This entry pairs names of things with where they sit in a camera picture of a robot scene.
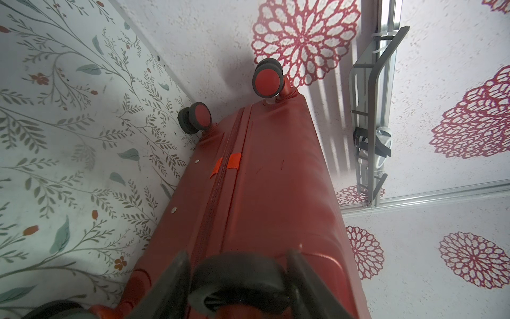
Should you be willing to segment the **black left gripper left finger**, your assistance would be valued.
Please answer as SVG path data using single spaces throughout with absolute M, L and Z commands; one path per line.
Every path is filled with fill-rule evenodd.
M 181 251 L 126 318 L 184 318 L 190 282 L 189 256 L 186 251 Z

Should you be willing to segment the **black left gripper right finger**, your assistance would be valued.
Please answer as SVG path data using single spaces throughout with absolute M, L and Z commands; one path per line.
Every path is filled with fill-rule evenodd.
M 301 253 L 289 250 L 286 261 L 293 318 L 352 317 Z

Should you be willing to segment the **red ribbed hard-shell suitcase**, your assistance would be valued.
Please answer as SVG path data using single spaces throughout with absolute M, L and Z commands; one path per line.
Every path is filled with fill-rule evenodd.
M 29 318 L 126 318 L 186 251 L 184 318 L 293 318 L 286 254 L 301 253 L 351 318 L 370 312 L 307 102 L 281 64 L 257 64 L 261 101 L 214 123 L 205 104 L 179 112 L 202 132 L 118 306 L 41 305 Z

